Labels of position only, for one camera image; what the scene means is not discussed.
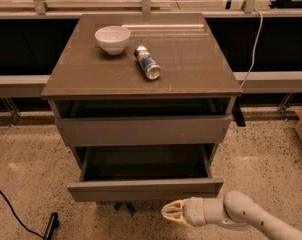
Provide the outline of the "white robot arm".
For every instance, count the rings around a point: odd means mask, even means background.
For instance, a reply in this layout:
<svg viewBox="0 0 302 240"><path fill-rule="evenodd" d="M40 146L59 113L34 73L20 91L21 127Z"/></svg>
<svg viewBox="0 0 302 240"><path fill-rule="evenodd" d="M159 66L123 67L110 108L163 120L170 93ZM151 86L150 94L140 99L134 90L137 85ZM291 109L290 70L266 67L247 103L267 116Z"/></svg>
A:
<svg viewBox="0 0 302 240"><path fill-rule="evenodd" d="M271 215L247 195L229 191L223 199L191 197L165 205L162 216L172 222L200 227L215 224L241 230L252 226L269 240L302 240L302 232Z"/></svg>

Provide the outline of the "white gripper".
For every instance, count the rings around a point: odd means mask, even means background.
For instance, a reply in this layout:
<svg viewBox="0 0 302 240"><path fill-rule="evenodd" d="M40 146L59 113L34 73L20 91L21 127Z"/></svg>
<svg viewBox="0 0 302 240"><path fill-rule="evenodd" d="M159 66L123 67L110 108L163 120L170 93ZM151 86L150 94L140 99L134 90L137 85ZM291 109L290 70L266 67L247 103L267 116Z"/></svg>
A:
<svg viewBox="0 0 302 240"><path fill-rule="evenodd" d="M165 205L162 210L163 217L171 222L181 225L191 225L195 227L205 225L204 200L198 197L191 197L173 201Z"/></svg>

